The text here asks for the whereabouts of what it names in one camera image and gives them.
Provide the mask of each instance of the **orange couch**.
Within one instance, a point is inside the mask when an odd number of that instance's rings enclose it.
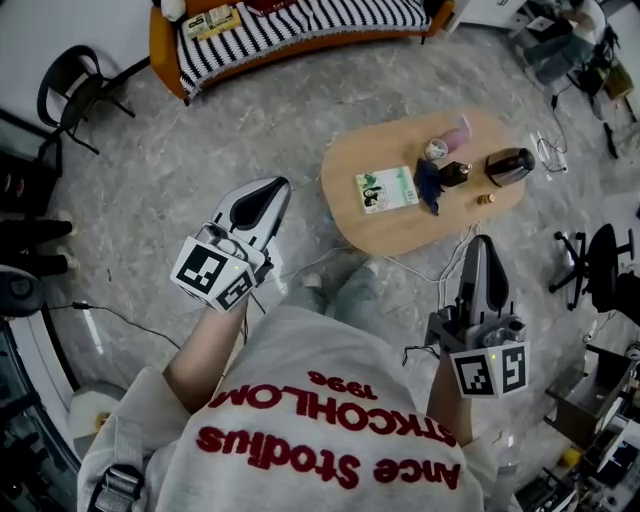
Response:
[[[191,18],[214,7],[231,3],[229,0],[186,0],[187,16]],[[339,46],[360,41],[371,41],[375,39],[389,39],[395,37],[423,36],[432,37],[444,25],[453,12],[453,0],[445,0],[438,12],[433,16],[431,26],[427,32],[416,31],[381,31],[372,30],[370,32],[328,34],[314,39],[301,41],[292,46],[265,55],[264,58],[251,60],[243,65],[231,68],[214,78],[208,80],[206,87],[224,80],[232,75],[241,73],[247,69],[268,64],[276,60],[284,59],[293,55],[319,50],[330,46]],[[176,53],[175,28],[167,20],[158,7],[151,8],[151,26],[149,32],[149,51],[151,56],[151,67],[156,72],[160,80],[178,98],[188,102],[187,92],[180,83],[180,67],[178,65],[178,55]]]

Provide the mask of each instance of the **blue jeans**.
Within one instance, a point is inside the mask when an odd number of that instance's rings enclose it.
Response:
[[[532,66],[547,59],[536,71],[536,78],[542,85],[549,85],[588,60],[592,52],[591,43],[571,33],[525,49],[524,58]]]
[[[375,274],[367,267],[360,267],[338,291],[335,298],[334,318],[361,331],[392,342],[398,336],[395,323],[385,319],[378,307],[373,289]],[[329,299],[321,288],[301,286],[288,294],[281,306],[297,306],[324,315]]]

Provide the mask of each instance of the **desk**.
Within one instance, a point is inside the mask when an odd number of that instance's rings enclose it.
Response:
[[[433,215],[422,201],[393,211],[365,214],[356,174],[403,165],[415,173],[416,161],[427,143],[454,128],[462,113],[469,120],[473,137],[437,163],[443,167],[455,160],[472,163],[473,168],[466,183],[440,196],[440,215]],[[504,123],[484,109],[407,117],[337,137],[324,157],[322,189],[338,229],[351,244],[369,254],[395,256],[516,205],[524,195],[524,181],[501,188],[484,173],[487,156],[513,145]],[[479,205],[477,198],[483,194],[494,194],[495,202]]]

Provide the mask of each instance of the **green book cover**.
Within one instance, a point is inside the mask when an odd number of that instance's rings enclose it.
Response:
[[[365,213],[377,213],[418,204],[418,194],[407,166],[356,176]]]

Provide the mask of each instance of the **black and white striped blanket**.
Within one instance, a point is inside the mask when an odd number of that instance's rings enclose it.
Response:
[[[242,26],[204,41],[177,31],[180,82],[190,97],[224,71],[299,41],[332,33],[426,31],[431,20],[421,0],[297,0],[268,16],[235,5]]]

